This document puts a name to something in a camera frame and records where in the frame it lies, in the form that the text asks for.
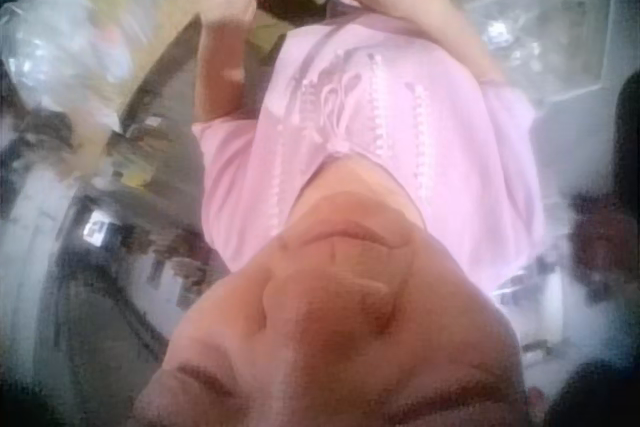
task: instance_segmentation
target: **eye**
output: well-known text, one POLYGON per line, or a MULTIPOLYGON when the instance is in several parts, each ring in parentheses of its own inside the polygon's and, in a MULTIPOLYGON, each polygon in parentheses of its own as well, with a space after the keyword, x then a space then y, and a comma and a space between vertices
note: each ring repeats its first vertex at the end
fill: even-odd
POLYGON ((429 416, 461 410, 480 404, 500 405, 504 402, 504 392, 499 386, 488 381, 471 380, 456 385, 434 385, 415 398, 409 397, 394 409, 388 420, 392 425, 406 425, 429 416))
POLYGON ((180 365, 176 372, 187 377, 197 384, 203 386, 208 393, 219 398, 232 398, 233 392, 220 380, 220 378, 204 369, 200 369, 194 365, 180 365))

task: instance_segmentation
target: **clear plastic bag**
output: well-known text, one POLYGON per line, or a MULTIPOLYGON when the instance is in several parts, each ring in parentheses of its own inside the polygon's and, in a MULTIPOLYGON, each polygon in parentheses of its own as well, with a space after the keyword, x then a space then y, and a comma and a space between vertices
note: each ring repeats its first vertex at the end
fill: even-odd
POLYGON ((589 81, 586 0, 464 0, 511 81, 534 99, 589 81))
POLYGON ((105 57, 89 0, 19 0, 0 11, 2 60, 27 108, 82 114, 118 130, 111 102, 112 71, 131 70, 124 41, 119 58, 105 57))

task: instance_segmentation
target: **woman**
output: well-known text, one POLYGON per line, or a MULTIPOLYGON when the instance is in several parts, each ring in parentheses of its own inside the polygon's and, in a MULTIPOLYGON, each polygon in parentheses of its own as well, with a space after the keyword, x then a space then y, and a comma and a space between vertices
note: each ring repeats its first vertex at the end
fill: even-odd
POLYGON ((256 2, 201 0, 203 227, 234 274, 185 316, 139 420, 526 423, 485 293, 541 236, 531 109, 449 0, 357 1, 378 13, 288 35, 255 120, 256 2))

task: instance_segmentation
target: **pink shirt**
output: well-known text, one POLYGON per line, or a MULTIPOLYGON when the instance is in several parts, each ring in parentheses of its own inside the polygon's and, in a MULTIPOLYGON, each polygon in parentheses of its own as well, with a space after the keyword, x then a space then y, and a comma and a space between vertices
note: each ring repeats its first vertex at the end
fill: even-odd
POLYGON ((202 223, 232 271, 284 227, 328 158, 384 167, 429 231, 486 292, 538 250, 542 203, 533 110, 505 84, 479 84, 408 24, 365 14, 295 30, 259 119, 196 124, 202 223))

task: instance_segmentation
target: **nose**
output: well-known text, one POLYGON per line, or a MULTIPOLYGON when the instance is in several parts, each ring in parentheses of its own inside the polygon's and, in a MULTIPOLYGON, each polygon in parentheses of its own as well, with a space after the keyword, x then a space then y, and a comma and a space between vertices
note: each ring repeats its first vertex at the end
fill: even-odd
POLYGON ((265 290, 266 329, 278 343, 311 355, 345 355, 386 329, 394 292, 379 281, 335 268, 301 268, 265 290))

